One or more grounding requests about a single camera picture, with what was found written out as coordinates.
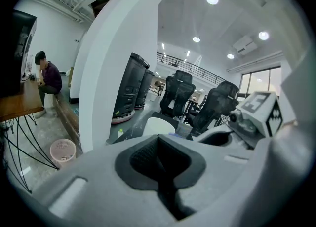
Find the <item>window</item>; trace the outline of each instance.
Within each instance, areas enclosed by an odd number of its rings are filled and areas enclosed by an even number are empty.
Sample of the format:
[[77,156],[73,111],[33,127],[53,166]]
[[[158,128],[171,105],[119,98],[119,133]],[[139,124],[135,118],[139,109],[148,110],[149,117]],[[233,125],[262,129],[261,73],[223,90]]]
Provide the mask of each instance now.
[[279,96],[281,92],[281,67],[242,75],[237,100],[242,102],[254,91],[274,91]]
[[274,91],[276,95],[281,92],[281,67],[270,70],[269,91]]
[[268,86],[269,70],[252,73],[248,94],[252,94],[254,91],[267,91]]

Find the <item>sneaker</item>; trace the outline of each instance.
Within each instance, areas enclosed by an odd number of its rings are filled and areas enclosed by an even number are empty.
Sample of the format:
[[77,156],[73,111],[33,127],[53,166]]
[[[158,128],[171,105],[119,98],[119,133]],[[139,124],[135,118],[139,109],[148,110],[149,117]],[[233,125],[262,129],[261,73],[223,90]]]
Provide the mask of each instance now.
[[43,111],[40,111],[40,112],[37,112],[35,115],[34,115],[34,118],[35,119],[38,119],[40,117],[42,117],[43,115],[46,114],[46,109],[44,109]]

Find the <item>air conditioner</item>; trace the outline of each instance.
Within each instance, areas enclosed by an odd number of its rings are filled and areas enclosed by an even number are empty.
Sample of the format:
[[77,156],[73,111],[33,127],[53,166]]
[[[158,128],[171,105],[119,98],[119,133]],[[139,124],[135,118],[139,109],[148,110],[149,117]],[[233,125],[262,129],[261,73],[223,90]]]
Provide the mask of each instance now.
[[233,47],[237,50],[238,54],[246,55],[247,53],[255,50],[258,46],[249,36],[244,36],[239,39]]

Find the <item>dark hair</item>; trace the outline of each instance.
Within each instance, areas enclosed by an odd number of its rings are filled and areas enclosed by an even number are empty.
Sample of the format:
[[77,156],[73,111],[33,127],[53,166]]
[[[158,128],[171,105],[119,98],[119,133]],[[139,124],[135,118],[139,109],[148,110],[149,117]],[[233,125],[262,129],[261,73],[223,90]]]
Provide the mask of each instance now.
[[45,59],[45,58],[46,58],[45,52],[43,52],[43,51],[38,52],[38,53],[35,55],[35,64],[36,64],[36,65],[40,65],[40,60],[41,60],[41,59]]

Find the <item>jeans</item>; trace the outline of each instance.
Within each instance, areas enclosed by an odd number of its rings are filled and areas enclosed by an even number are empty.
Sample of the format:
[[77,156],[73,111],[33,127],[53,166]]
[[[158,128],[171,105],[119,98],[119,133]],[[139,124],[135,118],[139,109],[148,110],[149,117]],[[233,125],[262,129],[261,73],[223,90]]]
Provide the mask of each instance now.
[[41,103],[43,103],[44,106],[44,101],[45,101],[45,94],[50,94],[50,95],[55,95],[58,94],[58,90],[52,86],[44,85],[44,86],[39,86],[39,96]]

